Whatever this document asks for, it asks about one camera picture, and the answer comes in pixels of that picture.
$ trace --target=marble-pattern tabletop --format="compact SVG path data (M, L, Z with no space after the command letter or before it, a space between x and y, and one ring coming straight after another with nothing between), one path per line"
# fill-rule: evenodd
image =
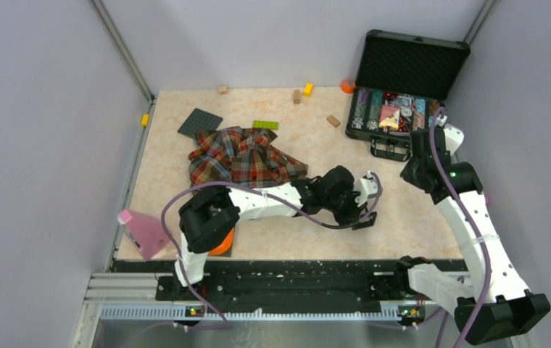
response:
M398 259L404 255L458 259L461 253L445 219L431 198L405 183L399 173L404 163L372 157L369 144L345 136L351 94L339 87L314 87L312 96L293 104L293 88L161 91L141 160L130 208L156 217L163 206L190 185L188 153L196 146L177 130L195 107L224 118L220 129L252 127L254 120L278 121L273 145L309 165L309 177L324 175L343 165L359 178L367 170L380 176L384 193L378 203L378 219L371 228L334 231L303 217L268 217L236 226L231 258L235 260L361 260ZM341 125L334 128L326 118ZM178 208L173 205L167 224L178 237ZM319 220L334 223L330 212ZM168 244L154 259L175 259ZM142 260L124 236L117 260Z

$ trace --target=poker chip set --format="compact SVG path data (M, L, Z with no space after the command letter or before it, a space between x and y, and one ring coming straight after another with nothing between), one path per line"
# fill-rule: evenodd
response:
M469 54L463 42L371 30L346 135L370 141L374 156L408 160L410 132L428 127Z

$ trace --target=plaid shirt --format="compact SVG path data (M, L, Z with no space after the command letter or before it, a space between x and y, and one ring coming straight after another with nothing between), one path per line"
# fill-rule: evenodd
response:
M272 187L305 178L307 165L273 147L276 138L263 128L198 132L199 148L188 155L192 185L232 181L251 188Z

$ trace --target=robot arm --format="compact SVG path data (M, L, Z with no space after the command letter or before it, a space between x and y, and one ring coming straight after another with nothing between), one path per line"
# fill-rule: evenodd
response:
M411 134L413 155L402 171L402 178L431 195L437 209L449 223L466 265L473 286L459 283L438 270L422 257L403 257L397 266L396 278L403 291L418 292L433 299L455 317L461 330L474 305L482 302L481 312L466 336L471 344L481 344L529 331L550 310L547 297L532 294L519 276L500 241L486 209L482 185L476 171L468 163L451 163L451 150L463 141L463 133L451 125L436 129L439 160L459 197L472 214L481 232L477 238L457 202L449 195L435 161L429 151L429 130ZM485 264L480 243L485 243L491 261L491 281L487 296L480 299Z
M269 216L299 216L297 210L314 215L322 209L333 213L337 228L364 228L376 221L376 212L360 221L367 211L368 199L378 198L380 183L371 172L354 180L350 171L342 166L329 170L323 177L296 180L276 187L259 188L262 196L223 186L202 189L179 210L182 255L175 263L175 273L182 286L188 286L181 276L180 263L190 284L203 279L207 254L228 235L235 224ZM276 196L288 202L284 204Z

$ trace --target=white wall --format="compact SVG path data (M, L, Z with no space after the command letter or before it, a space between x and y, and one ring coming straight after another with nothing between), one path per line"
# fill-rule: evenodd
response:
M551 302L551 1L501 1L472 45L447 114L531 290ZM551 347L551 312L537 326Z
M463 40L484 0L106 0L153 91L336 86L365 33Z
M0 0L0 347L67 347L140 115L87 1Z

